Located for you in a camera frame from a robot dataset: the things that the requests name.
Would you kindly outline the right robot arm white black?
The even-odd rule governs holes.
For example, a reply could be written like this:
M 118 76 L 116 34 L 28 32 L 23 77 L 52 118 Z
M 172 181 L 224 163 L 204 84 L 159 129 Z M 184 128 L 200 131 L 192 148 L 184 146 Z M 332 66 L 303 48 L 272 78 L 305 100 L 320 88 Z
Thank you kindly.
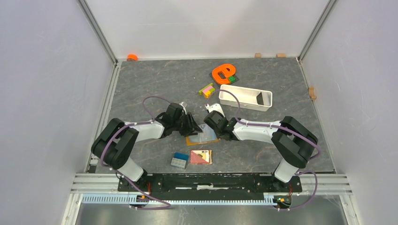
M 214 130 L 218 138 L 227 141 L 259 141 L 273 144 L 283 157 L 271 178 L 276 191 L 284 191 L 299 169 L 304 169 L 314 150 L 318 150 L 318 138 L 291 116 L 281 121 L 254 122 L 240 118 L 228 120 L 218 111 L 210 112 L 204 122 Z

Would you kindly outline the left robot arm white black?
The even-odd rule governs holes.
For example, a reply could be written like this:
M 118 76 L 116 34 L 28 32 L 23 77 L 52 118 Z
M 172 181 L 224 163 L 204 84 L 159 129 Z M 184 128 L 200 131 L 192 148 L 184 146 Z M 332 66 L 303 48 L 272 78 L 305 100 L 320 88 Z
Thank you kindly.
M 183 137 L 202 132 L 192 114 L 178 103 L 170 103 L 166 111 L 153 120 L 128 123 L 113 118 L 93 142 L 91 152 L 103 165 L 128 178 L 132 188 L 142 191 L 147 186 L 147 177 L 146 171 L 130 157 L 135 143 L 165 138 L 174 131 Z

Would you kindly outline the pale credit card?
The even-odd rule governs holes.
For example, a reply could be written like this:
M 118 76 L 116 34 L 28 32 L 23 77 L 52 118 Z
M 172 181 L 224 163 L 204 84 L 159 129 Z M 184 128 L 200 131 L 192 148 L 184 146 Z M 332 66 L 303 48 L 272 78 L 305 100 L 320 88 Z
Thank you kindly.
M 201 143 L 217 140 L 217 136 L 216 136 L 214 130 L 212 130 L 207 124 L 201 124 L 199 126 L 203 131 L 202 133 L 199 133 L 199 141 Z

